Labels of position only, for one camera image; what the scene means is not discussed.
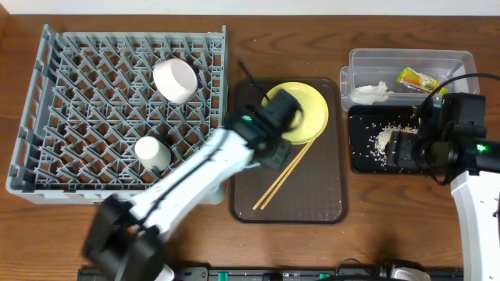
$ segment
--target food wrapper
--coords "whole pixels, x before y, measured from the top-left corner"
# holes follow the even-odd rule
[[[427,93],[432,93],[437,87],[439,87],[439,82],[437,82],[434,78],[418,73],[409,67],[406,67],[405,70],[399,74],[397,81],[398,83],[403,83],[407,87],[417,88]],[[439,94],[446,93],[448,93],[446,88],[442,88],[439,91]]]

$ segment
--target white mug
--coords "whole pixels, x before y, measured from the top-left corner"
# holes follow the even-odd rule
[[[153,80],[165,98],[178,104],[188,101],[198,89],[195,71],[182,59],[157,64],[153,69]]]
[[[134,151],[146,169],[156,167],[159,171],[163,171],[172,161],[169,149],[154,137],[142,137],[135,144]]]

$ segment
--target white wall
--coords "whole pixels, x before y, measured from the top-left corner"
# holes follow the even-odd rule
[[[500,16],[500,0],[0,0],[11,14]]]

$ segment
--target plastic container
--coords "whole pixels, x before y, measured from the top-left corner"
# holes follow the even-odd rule
[[[349,55],[349,67],[341,69],[341,103],[348,111],[353,105],[419,105],[427,93],[416,92],[396,82],[405,67],[433,77],[442,83],[455,76],[475,73],[476,65],[471,53],[466,51],[418,49],[354,49]],[[357,87],[373,85],[380,81],[387,85],[390,94],[360,93]],[[458,80],[448,85],[449,92],[479,94],[477,78]],[[441,96],[437,95],[436,105]]]
[[[198,89],[179,105],[154,84],[171,58],[195,71]],[[223,123],[226,29],[214,33],[58,34],[45,26],[35,60],[7,191],[42,204],[129,199],[175,170]],[[137,141],[172,152],[162,172],[146,169]]]

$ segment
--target chopsticks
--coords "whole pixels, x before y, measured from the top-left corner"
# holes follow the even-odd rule
[[[309,150],[311,145],[313,144],[314,140],[311,140],[309,143],[305,145],[305,147],[295,156],[295,158],[288,164],[287,168],[283,170],[283,172],[278,176],[278,178],[274,181],[273,184],[267,189],[265,194],[255,203],[253,206],[253,210],[256,210],[257,207],[266,199],[267,195],[272,191],[271,195],[267,198],[267,200],[264,202],[264,204],[260,207],[261,210],[263,210],[267,204],[273,199],[274,194],[280,189],[281,185],[283,185],[284,181],[290,176],[291,172],[295,169],[295,166],[300,162],[302,157],[304,157],[305,153]]]

